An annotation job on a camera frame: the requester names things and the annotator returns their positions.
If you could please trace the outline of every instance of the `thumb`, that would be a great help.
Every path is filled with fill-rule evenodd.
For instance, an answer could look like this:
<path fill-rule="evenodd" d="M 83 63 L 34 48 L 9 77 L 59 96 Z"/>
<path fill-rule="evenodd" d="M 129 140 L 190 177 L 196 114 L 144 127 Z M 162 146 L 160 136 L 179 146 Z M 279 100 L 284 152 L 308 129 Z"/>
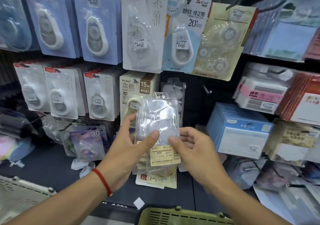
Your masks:
<path fill-rule="evenodd" d="M 154 146 L 154 144 L 158 141 L 158 138 L 160 136 L 159 131 L 154 130 L 149 135 L 146 136 L 146 138 L 140 142 L 139 144 L 136 144 L 137 154 L 139 157 L 144 155 L 146 152 L 150 150 Z"/>
<path fill-rule="evenodd" d="M 188 147 L 186 147 L 183 144 L 183 142 L 179 138 L 177 138 L 176 136 L 170 136 L 169 143 L 178 152 L 178 154 L 180 154 L 180 156 L 183 159 L 188 155 L 190 149 Z"/>

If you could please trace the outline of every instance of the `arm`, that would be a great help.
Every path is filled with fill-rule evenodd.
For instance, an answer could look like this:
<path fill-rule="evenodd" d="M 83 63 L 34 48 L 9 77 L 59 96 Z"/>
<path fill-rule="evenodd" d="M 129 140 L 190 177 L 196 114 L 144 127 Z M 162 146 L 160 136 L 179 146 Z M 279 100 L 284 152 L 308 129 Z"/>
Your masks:
<path fill-rule="evenodd" d="M 191 127 L 180 128 L 181 140 L 170 136 L 187 170 L 226 208 L 236 224 L 290 225 L 238 187 L 224 170 L 210 137 Z"/>
<path fill-rule="evenodd" d="M 134 135 L 129 134 L 132 114 L 123 120 L 117 138 L 97 169 L 106 179 L 112 192 L 120 189 L 127 181 L 133 167 L 159 138 L 153 131 L 146 139 L 133 145 Z M 21 213 L 7 225 L 77 225 L 107 197 L 107 191 L 100 178 L 93 172 L 79 179 L 58 194 L 46 199 Z"/>

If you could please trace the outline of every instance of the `forearm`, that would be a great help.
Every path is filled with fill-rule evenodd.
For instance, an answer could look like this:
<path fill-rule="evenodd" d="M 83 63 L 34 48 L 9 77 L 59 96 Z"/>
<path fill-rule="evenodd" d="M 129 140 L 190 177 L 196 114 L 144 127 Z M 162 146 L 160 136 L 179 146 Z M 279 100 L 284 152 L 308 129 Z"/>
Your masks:
<path fill-rule="evenodd" d="M 209 188 L 216 199 L 226 208 L 236 224 L 241 225 L 290 225 L 289 222 L 264 207 L 246 194 L 227 174 L 222 179 L 212 181 Z"/>
<path fill-rule="evenodd" d="M 99 177 L 91 172 L 58 194 L 28 209 L 7 225 L 78 225 L 107 196 Z"/>

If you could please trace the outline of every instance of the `shopping basket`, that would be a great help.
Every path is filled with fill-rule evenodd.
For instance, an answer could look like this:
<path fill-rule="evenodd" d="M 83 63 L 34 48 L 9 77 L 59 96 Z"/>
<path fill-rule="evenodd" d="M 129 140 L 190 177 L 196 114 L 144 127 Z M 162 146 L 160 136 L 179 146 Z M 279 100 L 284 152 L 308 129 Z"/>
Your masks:
<path fill-rule="evenodd" d="M 145 205 L 138 213 L 135 225 L 234 225 L 224 214 L 183 210 L 181 207 L 158 208 Z"/>
<path fill-rule="evenodd" d="M 56 194 L 52 188 L 0 175 L 0 224 Z"/>

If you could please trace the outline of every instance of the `green shopping basket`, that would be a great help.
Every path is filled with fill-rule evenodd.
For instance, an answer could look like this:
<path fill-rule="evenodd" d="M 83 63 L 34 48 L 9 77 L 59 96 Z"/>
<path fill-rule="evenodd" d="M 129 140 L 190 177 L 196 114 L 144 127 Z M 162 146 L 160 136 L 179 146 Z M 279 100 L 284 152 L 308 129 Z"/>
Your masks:
<path fill-rule="evenodd" d="M 145 205 L 138 213 L 135 225 L 234 225 L 234 221 L 224 214 L 217 215 L 183 210 L 180 206 L 158 208 Z"/>

